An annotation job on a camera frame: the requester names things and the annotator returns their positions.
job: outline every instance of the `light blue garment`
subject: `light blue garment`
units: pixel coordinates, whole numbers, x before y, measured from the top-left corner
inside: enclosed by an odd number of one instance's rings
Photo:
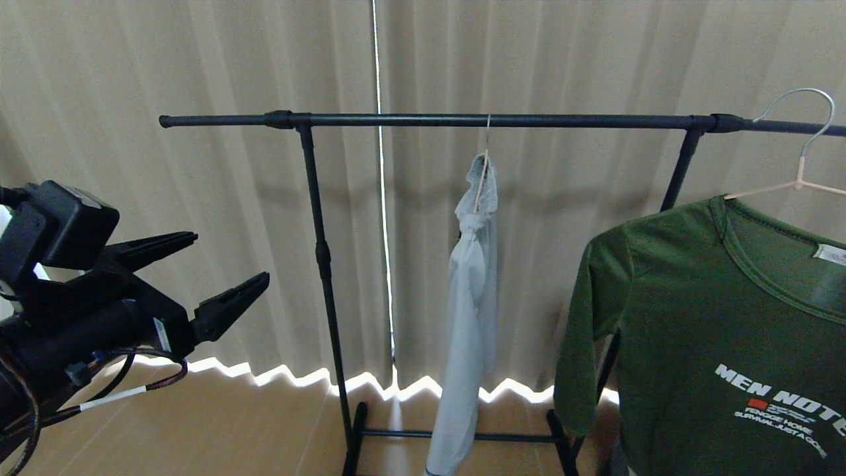
[[[488,158],[479,211],[474,212],[485,157],[473,159],[470,189],[455,208],[461,238],[449,257],[447,371],[432,431],[426,474],[452,476],[473,445],[482,372],[493,370],[497,337],[497,170]]]

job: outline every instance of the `floor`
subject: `floor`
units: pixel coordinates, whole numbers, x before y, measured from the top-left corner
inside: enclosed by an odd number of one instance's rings
[[[171,372],[170,366],[136,364],[118,390]],[[90,385],[74,400],[85,399],[96,387]],[[350,400],[353,406],[369,402],[372,428],[430,429],[437,411],[437,398],[429,391],[407,401],[383,401],[366,385],[353,390]],[[532,405],[506,392],[492,403],[481,402],[479,430],[546,434],[550,407],[550,402]],[[420,476],[427,450],[424,439],[367,437],[359,474]],[[22,474],[340,474],[344,453],[338,398],[325,380],[296,387],[280,375],[257,386],[249,375],[229,378],[212,368],[45,429]],[[595,453],[594,445],[585,445],[580,458],[585,476],[594,473],[588,462]],[[15,458],[0,465],[3,473]],[[477,441],[458,474],[479,473],[562,472],[553,445]]]

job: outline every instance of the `red square logo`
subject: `red square logo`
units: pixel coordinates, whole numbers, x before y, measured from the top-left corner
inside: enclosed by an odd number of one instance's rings
[[[759,410],[766,410],[766,408],[768,406],[769,406],[769,403],[767,403],[763,400],[758,400],[757,398],[750,398],[749,399],[748,407],[757,408]]]

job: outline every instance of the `curtain fold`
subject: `curtain fold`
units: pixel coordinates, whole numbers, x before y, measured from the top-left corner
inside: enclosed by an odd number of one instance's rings
[[[815,86],[846,100],[837,2],[461,2],[377,0],[385,113],[709,114],[755,117],[778,94]],[[774,119],[819,121],[800,94]],[[400,387],[442,377],[450,212],[483,130],[388,128],[387,229]],[[497,372],[552,383],[579,258],[597,233],[654,213],[683,131],[491,131],[499,168]],[[705,136],[679,203],[789,180],[806,136]],[[809,180],[846,185],[843,140],[814,144]],[[843,239],[836,197],[750,199]]]
[[[265,296],[192,359],[334,373],[298,135],[163,130],[157,117],[375,112],[372,44],[371,7],[358,2],[2,3],[0,177],[95,193],[121,212],[113,241],[197,232],[140,273],[189,313],[269,271]],[[315,140],[347,375],[388,385],[376,132]]]

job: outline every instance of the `neckline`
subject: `neckline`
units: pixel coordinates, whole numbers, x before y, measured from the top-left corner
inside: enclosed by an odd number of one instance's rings
[[[824,236],[815,235],[808,231],[802,230],[784,223],[783,221],[774,219],[769,215],[759,212],[754,208],[739,202],[737,199],[726,200],[724,195],[715,196],[711,199],[711,210],[714,213],[715,225],[717,231],[722,236],[722,245],[726,252],[732,258],[734,263],[740,270],[754,282],[758,287],[762,288],[767,294],[776,297],[778,300],[787,303],[791,307],[796,307],[799,310],[813,314],[817,317],[824,318],[838,324],[846,324],[846,313],[842,313],[829,307],[818,306],[813,302],[809,302],[799,296],[796,296],[790,290],[779,285],[773,281],[769,276],[761,272],[755,262],[746,254],[743,244],[734,231],[731,220],[728,219],[728,209],[740,215],[741,218],[750,220],[759,226],[768,228],[773,233],[785,235],[803,243],[817,246],[819,244],[831,245],[838,248],[846,249],[846,244],[835,240],[829,240]]]

